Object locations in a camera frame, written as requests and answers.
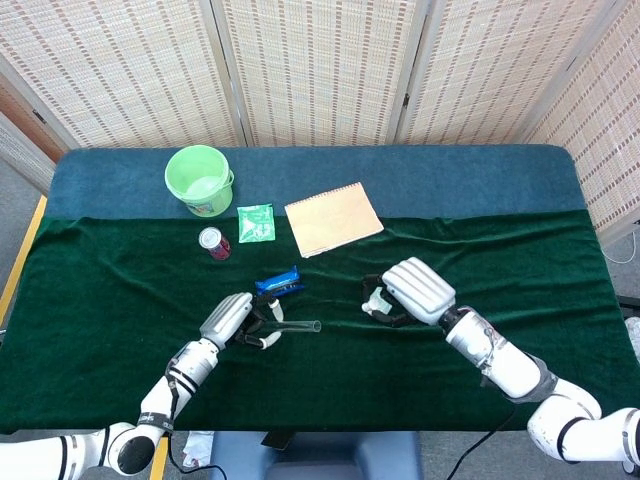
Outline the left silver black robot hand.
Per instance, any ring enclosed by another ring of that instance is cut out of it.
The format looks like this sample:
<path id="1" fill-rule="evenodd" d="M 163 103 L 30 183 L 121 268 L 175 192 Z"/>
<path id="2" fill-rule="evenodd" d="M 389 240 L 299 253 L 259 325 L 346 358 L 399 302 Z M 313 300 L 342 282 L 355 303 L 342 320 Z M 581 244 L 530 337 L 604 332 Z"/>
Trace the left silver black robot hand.
<path id="1" fill-rule="evenodd" d="M 266 337 L 258 337 L 265 319 L 253 305 L 253 295 L 241 292 L 225 297 L 201 325 L 201 337 L 210 341 L 220 351 L 230 343 L 249 345 L 266 350 L 278 342 L 279 331 Z"/>

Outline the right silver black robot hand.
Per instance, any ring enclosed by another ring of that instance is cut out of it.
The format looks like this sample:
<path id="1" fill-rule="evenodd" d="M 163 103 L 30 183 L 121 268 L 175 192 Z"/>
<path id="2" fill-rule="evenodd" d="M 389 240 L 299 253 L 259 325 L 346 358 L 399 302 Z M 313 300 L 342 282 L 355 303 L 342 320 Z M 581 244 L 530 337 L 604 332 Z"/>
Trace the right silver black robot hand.
<path id="1" fill-rule="evenodd" d="M 416 257 L 392 266 L 381 275 L 362 280 L 361 310 L 392 327 L 425 323 L 436 325 L 455 304 L 456 291 L 434 270 Z"/>

